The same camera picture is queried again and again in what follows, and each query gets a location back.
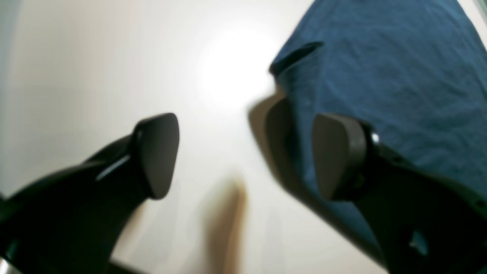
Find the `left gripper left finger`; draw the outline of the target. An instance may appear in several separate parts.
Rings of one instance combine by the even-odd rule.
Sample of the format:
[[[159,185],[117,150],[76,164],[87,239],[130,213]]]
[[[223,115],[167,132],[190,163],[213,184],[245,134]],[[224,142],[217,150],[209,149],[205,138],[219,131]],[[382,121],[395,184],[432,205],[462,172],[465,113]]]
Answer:
[[[177,116],[141,120],[84,162],[1,202],[1,258],[23,274],[103,274],[133,212],[163,199],[179,146]]]

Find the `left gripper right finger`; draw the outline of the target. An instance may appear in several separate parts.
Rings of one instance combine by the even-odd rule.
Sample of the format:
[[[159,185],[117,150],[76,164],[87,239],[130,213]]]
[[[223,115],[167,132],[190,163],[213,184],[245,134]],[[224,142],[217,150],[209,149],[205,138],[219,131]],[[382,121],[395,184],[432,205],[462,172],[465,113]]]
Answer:
[[[312,146],[320,195],[358,208],[389,273],[486,273],[482,196],[415,167],[349,116],[316,115]]]

